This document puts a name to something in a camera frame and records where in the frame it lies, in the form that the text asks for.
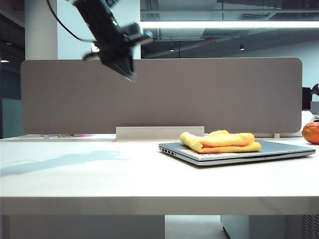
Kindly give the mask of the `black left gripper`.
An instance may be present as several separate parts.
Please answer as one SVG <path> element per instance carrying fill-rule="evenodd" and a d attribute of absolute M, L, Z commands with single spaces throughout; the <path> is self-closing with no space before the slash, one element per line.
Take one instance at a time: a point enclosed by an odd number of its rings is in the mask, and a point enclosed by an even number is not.
<path fill-rule="evenodd" d="M 84 61 L 99 58 L 103 64 L 124 76 L 128 81 L 136 81 L 136 73 L 133 64 L 133 51 L 137 45 L 147 44 L 153 41 L 153 33 L 136 33 L 121 35 L 119 42 L 107 43 L 100 47 L 98 52 L 88 53 L 83 57 Z"/>

